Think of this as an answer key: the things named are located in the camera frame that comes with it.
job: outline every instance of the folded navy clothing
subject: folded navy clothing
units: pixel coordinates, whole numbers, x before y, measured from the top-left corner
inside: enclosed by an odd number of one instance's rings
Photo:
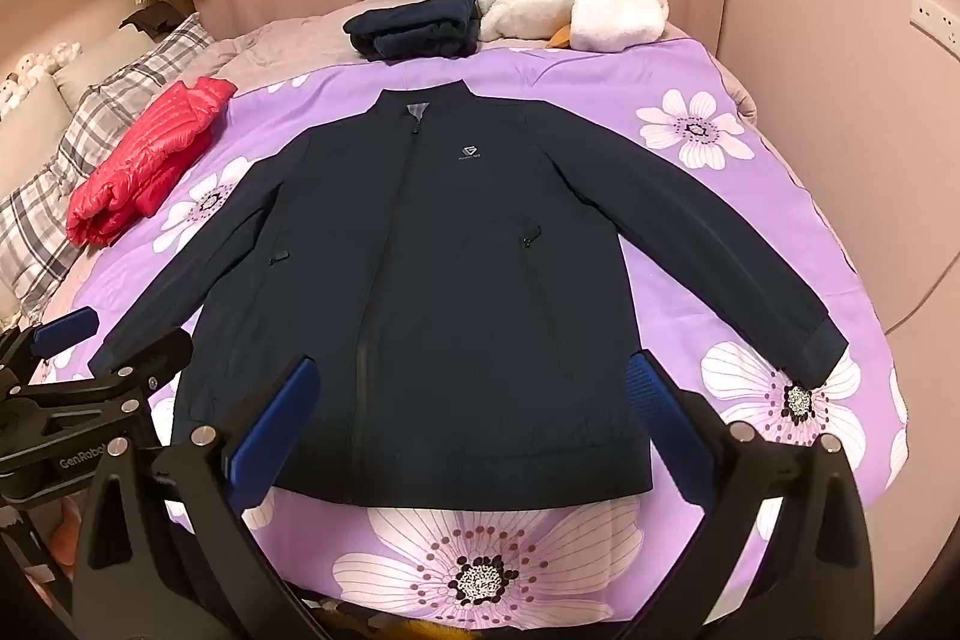
[[[368,61],[472,55],[480,38],[477,0],[428,0],[370,9],[347,20],[344,32]]]

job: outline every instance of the pink wall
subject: pink wall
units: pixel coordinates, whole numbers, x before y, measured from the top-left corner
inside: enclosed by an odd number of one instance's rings
[[[885,328],[960,249],[960,62],[909,25],[911,0],[726,0],[719,57],[824,210]],[[936,0],[960,13],[960,0]],[[877,618],[906,600],[960,513],[960,378],[947,324],[960,269],[890,336],[910,461],[871,509]],[[886,384],[887,379],[874,379]]]
[[[95,44],[134,9],[133,0],[2,0],[0,78],[25,52],[43,52],[61,41]]]

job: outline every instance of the plaid pillow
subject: plaid pillow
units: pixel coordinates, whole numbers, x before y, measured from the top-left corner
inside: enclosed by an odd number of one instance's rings
[[[0,202],[0,283],[32,323],[40,322],[82,251],[66,238],[70,194],[107,159],[150,99],[210,44],[195,13],[146,55],[89,88],[56,155]]]
[[[210,44],[213,37],[194,12],[146,55],[88,88],[59,144],[61,158],[77,175],[91,175],[150,99]]]
[[[61,167],[58,155],[0,202],[0,283],[20,300],[22,316],[34,323],[80,256],[65,229],[70,193],[78,181],[72,170]]]

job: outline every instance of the purple bedsheet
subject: purple bedsheet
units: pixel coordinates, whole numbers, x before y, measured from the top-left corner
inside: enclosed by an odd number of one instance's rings
[[[330,67],[234,98],[219,140],[160,213],[99,259],[74,304],[98,311],[100,333],[54,360],[50,379],[85,371],[103,335],[252,162],[304,128],[363,112],[383,88],[461,78],[478,95],[548,100],[656,149],[750,220],[823,298],[850,342],[827,384],[812,395],[794,389],[691,293],[624,244],[642,341],[680,386],[702,392],[726,420],[748,420],[783,441],[838,434],[865,503],[877,499],[906,455],[906,410],[880,324],[809,194],[738,121],[719,74],[690,40],[616,55],[498,49],[457,61]],[[172,395],[163,389],[152,399],[162,437],[169,437]],[[765,504],[728,591],[749,583],[777,509],[776,501]],[[188,524],[182,509],[172,511]],[[245,518],[288,581],[370,608],[481,629],[631,617],[683,549],[700,511],[680,499],[654,454],[653,491],[576,509],[368,510],[273,489]],[[498,603],[461,606],[448,583],[462,570],[460,557],[477,555],[501,555],[517,575]],[[486,575],[498,577],[481,567],[462,581],[483,595]]]

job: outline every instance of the red puffer jacket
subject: red puffer jacket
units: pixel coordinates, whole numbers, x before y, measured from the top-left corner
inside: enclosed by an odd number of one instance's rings
[[[85,183],[70,196],[73,244],[113,244],[141,215],[150,218],[212,140],[209,126],[236,92],[225,79],[176,81],[157,97]]]

